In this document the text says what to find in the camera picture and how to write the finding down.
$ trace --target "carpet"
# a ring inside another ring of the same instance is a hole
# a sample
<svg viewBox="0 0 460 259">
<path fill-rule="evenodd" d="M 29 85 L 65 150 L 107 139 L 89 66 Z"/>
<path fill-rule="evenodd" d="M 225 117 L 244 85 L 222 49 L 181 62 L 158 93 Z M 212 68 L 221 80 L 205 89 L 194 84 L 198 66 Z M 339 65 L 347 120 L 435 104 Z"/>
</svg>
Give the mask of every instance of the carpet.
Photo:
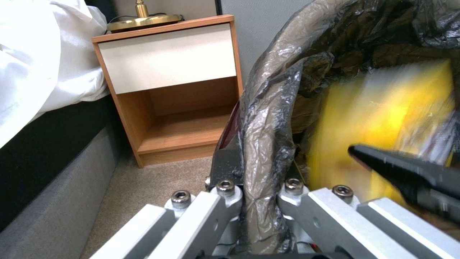
<svg viewBox="0 0 460 259">
<path fill-rule="evenodd" d="M 90 258 L 145 204 L 163 207 L 179 189 L 186 189 L 193 195 L 203 191 L 211 161 L 212 157 L 206 157 L 140 169 L 132 155 L 123 156 L 110 180 L 80 259 Z"/>
</svg>

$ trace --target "nightstand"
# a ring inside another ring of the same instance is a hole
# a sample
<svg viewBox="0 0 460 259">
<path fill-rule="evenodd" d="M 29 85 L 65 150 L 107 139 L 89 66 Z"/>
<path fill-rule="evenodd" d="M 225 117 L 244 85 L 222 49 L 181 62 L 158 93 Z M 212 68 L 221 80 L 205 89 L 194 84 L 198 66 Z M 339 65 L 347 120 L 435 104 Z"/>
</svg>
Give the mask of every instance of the nightstand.
<svg viewBox="0 0 460 259">
<path fill-rule="evenodd" d="M 212 156 L 243 91 L 232 15 L 92 41 L 139 167 Z"/>
</svg>

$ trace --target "plastic bag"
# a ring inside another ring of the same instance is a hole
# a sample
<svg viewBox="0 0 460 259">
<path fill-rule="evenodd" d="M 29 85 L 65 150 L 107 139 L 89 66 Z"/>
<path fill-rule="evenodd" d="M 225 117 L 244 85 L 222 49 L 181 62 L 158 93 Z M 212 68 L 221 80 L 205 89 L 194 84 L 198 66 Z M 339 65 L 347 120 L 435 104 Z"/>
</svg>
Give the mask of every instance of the plastic bag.
<svg viewBox="0 0 460 259">
<path fill-rule="evenodd" d="M 375 68 L 451 59 L 460 89 L 460 11 L 447 0 L 316 0 L 293 14 L 254 65 L 240 104 L 245 208 L 240 245 L 288 252 L 293 240 L 276 206 L 296 144 L 308 151 L 324 88 Z M 296 97 L 308 101 L 293 114 Z M 293 142 L 291 119 L 296 129 Z"/>
</svg>

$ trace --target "drawer front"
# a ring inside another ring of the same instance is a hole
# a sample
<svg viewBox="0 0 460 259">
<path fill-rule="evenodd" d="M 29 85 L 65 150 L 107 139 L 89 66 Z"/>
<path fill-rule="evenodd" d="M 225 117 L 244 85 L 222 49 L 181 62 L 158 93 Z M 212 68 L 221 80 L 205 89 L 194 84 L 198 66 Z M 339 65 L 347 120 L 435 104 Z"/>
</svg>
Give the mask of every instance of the drawer front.
<svg viewBox="0 0 460 259">
<path fill-rule="evenodd" d="M 236 76 L 230 24 L 99 44 L 117 94 Z"/>
</svg>

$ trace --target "white bedsheet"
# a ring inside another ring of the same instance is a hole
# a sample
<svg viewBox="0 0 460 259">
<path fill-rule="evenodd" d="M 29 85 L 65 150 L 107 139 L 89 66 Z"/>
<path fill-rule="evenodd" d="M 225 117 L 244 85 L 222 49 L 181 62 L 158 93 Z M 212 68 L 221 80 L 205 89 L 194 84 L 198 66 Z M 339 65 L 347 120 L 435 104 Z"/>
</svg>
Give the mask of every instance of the white bedsheet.
<svg viewBox="0 0 460 259">
<path fill-rule="evenodd" d="M 91 43 L 106 26 L 84 0 L 0 0 L 0 148 L 42 113 L 108 94 Z"/>
</svg>

